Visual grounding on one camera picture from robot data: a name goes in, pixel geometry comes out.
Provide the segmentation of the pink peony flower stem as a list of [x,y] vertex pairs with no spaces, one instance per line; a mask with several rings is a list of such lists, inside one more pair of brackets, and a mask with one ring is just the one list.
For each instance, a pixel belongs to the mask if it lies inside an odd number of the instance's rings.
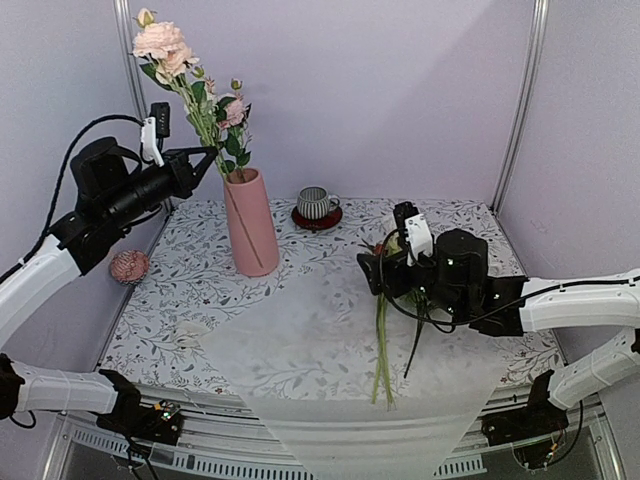
[[246,183],[244,168],[251,159],[248,150],[250,134],[248,118],[251,105],[243,96],[243,82],[232,78],[231,91],[218,97],[215,103],[218,148],[222,153],[226,178],[231,183]]

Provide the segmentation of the white peony flower stem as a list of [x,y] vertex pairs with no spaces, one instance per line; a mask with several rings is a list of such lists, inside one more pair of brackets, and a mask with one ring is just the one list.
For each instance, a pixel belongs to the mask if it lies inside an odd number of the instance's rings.
[[[400,251],[397,245],[397,231],[393,230],[389,233],[383,242],[391,242],[393,253]],[[386,408],[388,411],[395,408],[395,400],[393,389],[391,387],[391,374],[389,367],[389,359],[387,352],[387,336],[386,336],[386,315],[388,302],[383,294],[376,297],[376,338],[377,338],[377,362],[374,375],[374,384],[371,396],[371,403],[376,404],[379,397],[384,397]]]

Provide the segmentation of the peach rose flower stem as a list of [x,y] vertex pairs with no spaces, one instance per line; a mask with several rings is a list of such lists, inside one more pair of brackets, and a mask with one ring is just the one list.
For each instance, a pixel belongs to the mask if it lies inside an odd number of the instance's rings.
[[215,80],[205,75],[200,59],[174,23],[156,20],[155,12],[148,8],[139,10],[135,22],[139,32],[132,55],[143,62],[140,68],[158,86],[179,95],[200,143],[218,150],[215,164],[227,179],[217,140],[215,103],[221,95],[215,91]]

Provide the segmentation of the white translucent wrapping paper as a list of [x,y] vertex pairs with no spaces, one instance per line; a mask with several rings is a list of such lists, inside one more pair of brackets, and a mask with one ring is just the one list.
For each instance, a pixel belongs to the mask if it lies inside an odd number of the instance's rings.
[[506,369],[468,328],[417,332],[387,316],[377,371],[376,302],[361,271],[324,267],[200,339],[232,392],[318,479],[429,479]]

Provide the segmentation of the cream printed ribbon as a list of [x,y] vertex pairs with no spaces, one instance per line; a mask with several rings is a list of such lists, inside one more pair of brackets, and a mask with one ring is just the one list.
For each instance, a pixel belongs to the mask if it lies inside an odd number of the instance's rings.
[[173,331],[173,342],[184,348],[200,348],[203,339],[212,332],[205,325],[190,321],[179,322]]

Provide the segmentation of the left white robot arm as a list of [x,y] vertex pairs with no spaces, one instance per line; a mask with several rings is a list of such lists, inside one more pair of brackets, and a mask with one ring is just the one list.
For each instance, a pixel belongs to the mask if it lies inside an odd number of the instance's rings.
[[[216,157],[214,147],[174,149],[129,171],[126,160],[140,158],[115,138],[86,145],[71,161],[75,209],[46,228],[35,254],[1,283],[1,340],[7,342],[50,297],[102,262],[144,213],[170,197],[190,197]],[[138,396],[112,371],[74,373],[1,358],[3,418],[33,410],[88,411],[109,414],[126,433],[138,434],[149,423],[146,408],[132,399]]]

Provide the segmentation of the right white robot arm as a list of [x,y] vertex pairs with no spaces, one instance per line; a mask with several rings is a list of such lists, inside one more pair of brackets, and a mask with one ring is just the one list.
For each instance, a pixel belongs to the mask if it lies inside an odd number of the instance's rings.
[[485,240],[454,229],[440,234],[429,254],[413,254],[403,240],[397,253],[360,253],[356,260],[373,294],[394,303],[419,291],[444,312],[442,325],[468,326],[492,337],[564,327],[620,327],[613,339],[590,354],[534,382],[531,403],[517,415],[524,435],[539,435],[554,422],[556,409],[567,410],[638,372],[637,270],[581,280],[492,277],[488,257]]

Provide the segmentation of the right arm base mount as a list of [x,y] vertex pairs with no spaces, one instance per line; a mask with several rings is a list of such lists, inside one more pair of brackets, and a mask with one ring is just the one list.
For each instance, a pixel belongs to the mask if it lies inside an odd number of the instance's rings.
[[549,383],[553,370],[538,376],[524,407],[485,415],[481,432],[490,446],[517,442],[561,431],[569,426],[565,408],[550,402]]

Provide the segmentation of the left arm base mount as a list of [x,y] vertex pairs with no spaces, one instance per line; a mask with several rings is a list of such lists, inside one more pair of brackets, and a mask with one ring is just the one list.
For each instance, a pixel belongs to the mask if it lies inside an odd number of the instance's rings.
[[184,417],[179,404],[161,400],[152,406],[141,403],[140,391],[120,373],[101,369],[117,393],[115,404],[106,413],[95,413],[96,425],[121,434],[125,439],[141,439],[176,446]]

